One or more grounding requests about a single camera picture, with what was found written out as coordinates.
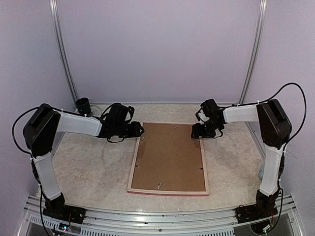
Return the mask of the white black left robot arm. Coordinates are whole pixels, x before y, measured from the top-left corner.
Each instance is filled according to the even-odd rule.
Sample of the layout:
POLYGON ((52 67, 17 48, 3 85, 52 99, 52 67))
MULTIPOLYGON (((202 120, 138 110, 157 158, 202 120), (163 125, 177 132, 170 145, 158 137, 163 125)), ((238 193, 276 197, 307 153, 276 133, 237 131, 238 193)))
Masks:
POLYGON ((43 215, 81 224, 86 210, 65 204, 55 176, 52 158, 56 134, 84 134, 106 139, 107 142, 116 136, 122 142, 140 137, 145 129, 140 122, 133 121, 134 108, 121 103, 110 105, 100 117, 71 113, 48 104, 41 104, 34 110, 23 129, 23 136, 30 152, 34 176, 45 199, 43 215))

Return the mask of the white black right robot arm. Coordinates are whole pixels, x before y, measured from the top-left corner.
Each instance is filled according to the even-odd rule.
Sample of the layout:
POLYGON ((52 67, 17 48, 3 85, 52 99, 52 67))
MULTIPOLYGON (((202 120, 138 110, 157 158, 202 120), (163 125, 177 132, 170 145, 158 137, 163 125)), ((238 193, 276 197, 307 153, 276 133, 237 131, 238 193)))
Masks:
POLYGON ((280 176, 284 169, 284 152, 292 132, 291 122, 276 99, 248 105, 220 107, 208 99, 195 114, 191 138, 215 139, 228 123, 256 122, 264 144, 264 168, 255 203, 235 209, 238 223, 250 222, 278 213, 276 199, 281 191, 280 176))

